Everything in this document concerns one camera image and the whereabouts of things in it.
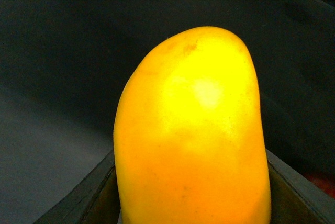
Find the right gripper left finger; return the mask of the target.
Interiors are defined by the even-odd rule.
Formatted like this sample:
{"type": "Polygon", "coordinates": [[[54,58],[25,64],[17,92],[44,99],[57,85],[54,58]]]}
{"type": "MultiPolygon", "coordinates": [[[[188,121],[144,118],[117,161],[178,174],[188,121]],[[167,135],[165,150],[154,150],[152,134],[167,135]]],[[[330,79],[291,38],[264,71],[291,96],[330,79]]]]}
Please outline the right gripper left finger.
{"type": "Polygon", "coordinates": [[[103,160],[35,223],[119,223],[120,200],[115,158],[103,160]]]}

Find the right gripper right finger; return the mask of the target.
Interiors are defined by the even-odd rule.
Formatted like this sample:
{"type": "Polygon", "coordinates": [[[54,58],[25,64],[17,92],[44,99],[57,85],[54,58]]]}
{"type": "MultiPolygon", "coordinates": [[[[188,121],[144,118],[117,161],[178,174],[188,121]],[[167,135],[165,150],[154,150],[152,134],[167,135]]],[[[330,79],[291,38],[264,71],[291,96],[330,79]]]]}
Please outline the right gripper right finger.
{"type": "Polygon", "coordinates": [[[334,199],[266,151],[271,184],[271,223],[334,224],[334,199]]]}

